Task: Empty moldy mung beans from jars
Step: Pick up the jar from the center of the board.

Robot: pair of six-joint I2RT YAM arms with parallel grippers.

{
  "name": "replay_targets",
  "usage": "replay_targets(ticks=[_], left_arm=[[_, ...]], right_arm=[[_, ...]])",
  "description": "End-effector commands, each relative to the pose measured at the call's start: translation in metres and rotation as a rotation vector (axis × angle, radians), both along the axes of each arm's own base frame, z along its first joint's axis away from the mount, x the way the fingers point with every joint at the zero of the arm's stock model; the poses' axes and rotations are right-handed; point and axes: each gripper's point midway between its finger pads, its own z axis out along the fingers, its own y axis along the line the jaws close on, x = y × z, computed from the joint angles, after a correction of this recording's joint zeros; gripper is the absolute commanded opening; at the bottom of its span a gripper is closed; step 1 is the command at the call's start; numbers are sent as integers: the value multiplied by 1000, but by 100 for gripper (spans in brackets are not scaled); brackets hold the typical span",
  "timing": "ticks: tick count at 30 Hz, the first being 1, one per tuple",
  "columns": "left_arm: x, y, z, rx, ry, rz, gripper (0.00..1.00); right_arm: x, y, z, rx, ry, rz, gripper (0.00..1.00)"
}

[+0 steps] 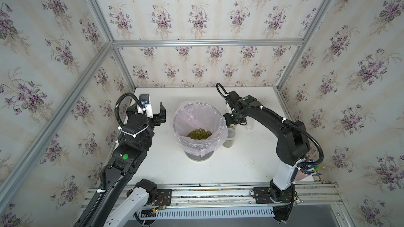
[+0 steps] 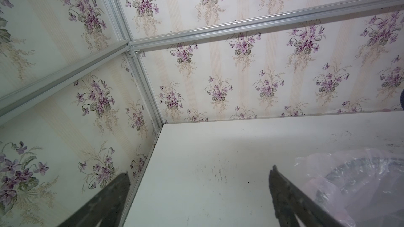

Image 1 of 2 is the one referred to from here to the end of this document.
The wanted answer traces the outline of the clear jar with mung beans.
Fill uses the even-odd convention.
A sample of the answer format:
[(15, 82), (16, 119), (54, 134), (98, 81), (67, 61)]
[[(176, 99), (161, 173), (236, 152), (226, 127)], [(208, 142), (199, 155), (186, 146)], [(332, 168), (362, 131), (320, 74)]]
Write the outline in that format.
[(251, 117), (246, 118), (246, 125), (245, 125), (246, 130), (253, 130), (254, 129), (254, 119)]

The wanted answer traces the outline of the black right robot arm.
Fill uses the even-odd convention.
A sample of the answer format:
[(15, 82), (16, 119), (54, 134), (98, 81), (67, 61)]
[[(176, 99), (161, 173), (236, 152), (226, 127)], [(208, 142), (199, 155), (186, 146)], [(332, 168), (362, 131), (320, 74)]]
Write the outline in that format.
[(280, 116), (251, 95), (241, 97), (235, 91), (220, 92), (220, 95), (228, 108), (228, 113), (224, 114), (228, 126), (245, 124), (248, 118), (252, 118), (276, 136), (279, 164), (270, 182), (269, 193), (274, 202), (280, 202), (290, 193), (298, 168), (311, 163), (305, 161), (310, 150), (305, 125)]

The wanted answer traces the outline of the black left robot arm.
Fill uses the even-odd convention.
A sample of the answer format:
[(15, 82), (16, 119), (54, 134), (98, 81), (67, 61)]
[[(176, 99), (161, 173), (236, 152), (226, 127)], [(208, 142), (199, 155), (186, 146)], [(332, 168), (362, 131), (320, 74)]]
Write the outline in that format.
[(157, 197), (157, 185), (147, 179), (139, 181), (119, 206), (119, 199), (147, 157), (152, 145), (154, 129), (166, 121), (166, 109), (160, 106), (153, 113), (148, 94), (134, 98), (135, 104), (127, 110), (127, 121), (119, 115), (120, 104), (129, 94), (121, 96), (115, 105), (120, 135), (118, 146), (107, 165), (100, 172), (100, 185), (86, 209), (76, 221), (76, 227), (123, 227), (143, 206), (152, 205)]

